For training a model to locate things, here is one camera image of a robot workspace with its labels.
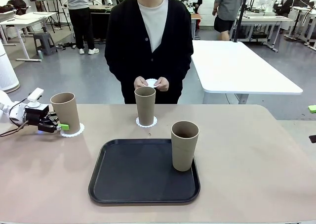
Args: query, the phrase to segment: person in gray shirt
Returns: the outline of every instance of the person in gray shirt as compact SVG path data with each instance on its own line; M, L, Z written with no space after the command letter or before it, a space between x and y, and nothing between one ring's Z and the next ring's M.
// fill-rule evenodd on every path
M83 36L85 36L88 43L88 53L93 55L99 52L99 49L94 47L93 28L89 8L89 2L91 1L92 0L68 0L69 16L74 28L79 54L84 54Z
M215 0L213 16L214 29L221 33L220 40L229 41L229 31L237 18L242 0Z

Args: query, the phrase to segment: white cylindrical object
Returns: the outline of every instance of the white cylindrical object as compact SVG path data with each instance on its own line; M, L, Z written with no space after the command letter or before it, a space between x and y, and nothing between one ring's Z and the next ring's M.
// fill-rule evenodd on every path
M0 90L12 92L19 86L19 80L0 41Z

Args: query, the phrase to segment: person's right hand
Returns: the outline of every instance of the person's right hand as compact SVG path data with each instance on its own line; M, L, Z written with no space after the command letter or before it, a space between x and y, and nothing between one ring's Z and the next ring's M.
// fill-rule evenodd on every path
M143 77L137 77L134 81L135 89L143 87L143 86L148 86L148 83Z
M217 14L217 9L214 9L212 14L215 16Z

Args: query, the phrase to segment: gray plastic stool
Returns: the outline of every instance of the gray plastic stool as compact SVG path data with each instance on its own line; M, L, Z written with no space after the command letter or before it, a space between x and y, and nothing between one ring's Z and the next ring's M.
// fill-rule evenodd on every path
M54 51L57 52L57 48L50 33L38 33L34 34L33 37L37 55L39 54L39 50L42 51L45 55L52 55Z

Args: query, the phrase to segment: coaster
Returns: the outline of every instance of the coaster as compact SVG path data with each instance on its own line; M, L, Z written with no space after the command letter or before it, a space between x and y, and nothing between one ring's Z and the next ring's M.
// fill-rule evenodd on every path
M75 134L65 134L65 132L63 130L60 131L60 135L63 137L74 137L74 136L78 136L79 134L81 134L84 130L84 125L82 123L80 123L80 130L75 133Z
M147 79L146 82L148 83L148 87L151 87L151 88L156 88L157 86L154 86L154 84L157 82L158 80L156 79Z
M155 126L155 125L157 124L157 122L158 122L158 120L157 120L157 118L154 116L154 122L153 122L153 124L151 124L151 125L149 125L149 126L143 126L143 125L141 125L141 124L139 123L139 118L136 119L136 124L137 124L138 126L142 127L142 128L150 128L150 127L153 127L153 126Z

